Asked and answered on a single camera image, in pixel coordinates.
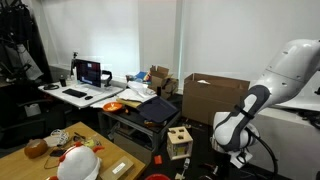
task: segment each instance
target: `paper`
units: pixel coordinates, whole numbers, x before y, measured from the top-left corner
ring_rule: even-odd
[[[119,93],[117,96],[121,99],[124,100],[129,100],[129,101],[139,101],[139,102],[145,102],[148,99],[151,99],[153,97],[155,97],[156,95],[148,95],[148,94],[143,94],[141,92],[137,92],[135,90],[132,89],[126,89],[124,91],[122,91],[121,93]]]
[[[28,117],[41,114],[41,110],[38,104],[31,104],[30,106],[24,106]]]
[[[114,170],[112,170],[113,174],[117,174],[121,169],[125,166],[124,163],[119,164]]]
[[[136,91],[142,97],[141,102],[144,102],[156,96],[156,92],[152,89],[149,89],[147,84],[129,81],[128,86],[130,87],[130,89]]]
[[[117,97],[111,97],[111,98],[107,98],[104,99],[102,101],[96,102],[94,104],[91,104],[90,107],[92,108],[103,108],[103,106],[109,102],[116,102],[117,101]]]
[[[210,84],[210,83],[208,83],[208,82],[207,82],[207,81],[205,81],[205,80],[199,80],[199,81],[198,81],[198,83]]]

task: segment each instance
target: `white wall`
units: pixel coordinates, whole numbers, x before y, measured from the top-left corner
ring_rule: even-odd
[[[160,65],[174,71],[176,8],[177,0],[139,0],[141,70]]]
[[[79,59],[97,61],[114,76],[139,71],[136,0],[42,0],[59,65]]]
[[[182,77],[200,72],[257,80],[288,41],[320,38],[318,7],[315,0],[185,0]],[[320,104],[315,77],[299,96]]]

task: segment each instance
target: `robotic arm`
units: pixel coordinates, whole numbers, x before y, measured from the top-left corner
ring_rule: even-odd
[[[230,154],[231,162],[241,168],[252,158],[245,148],[256,142],[249,130],[259,137],[250,121],[264,108],[294,98],[319,69],[319,40],[301,39],[287,43],[233,112],[216,113],[212,146]],[[240,160],[239,154],[244,151]]]

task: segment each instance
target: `wooden block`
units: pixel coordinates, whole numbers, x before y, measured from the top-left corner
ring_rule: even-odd
[[[130,106],[130,107],[133,107],[133,108],[137,108],[137,106],[139,106],[141,104],[141,102],[128,101],[128,100],[124,100],[124,99],[120,99],[120,98],[117,98],[117,102],[122,103],[127,106]]]
[[[133,166],[133,162],[123,156],[116,163],[100,174],[102,180],[117,180]]]
[[[192,145],[193,139],[185,127],[169,128],[167,151],[171,160],[190,157]]]

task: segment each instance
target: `orange object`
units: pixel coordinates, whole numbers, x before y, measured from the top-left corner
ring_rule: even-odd
[[[161,155],[155,156],[154,157],[154,163],[155,164],[162,164],[162,157]]]
[[[48,150],[47,142],[43,139],[32,139],[24,148],[24,154],[30,158],[41,156]]]
[[[122,104],[118,102],[110,102],[103,106],[103,110],[107,112],[114,112],[122,108]]]
[[[163,174],[151,174],[145,180],[170,180],[170,179]]]

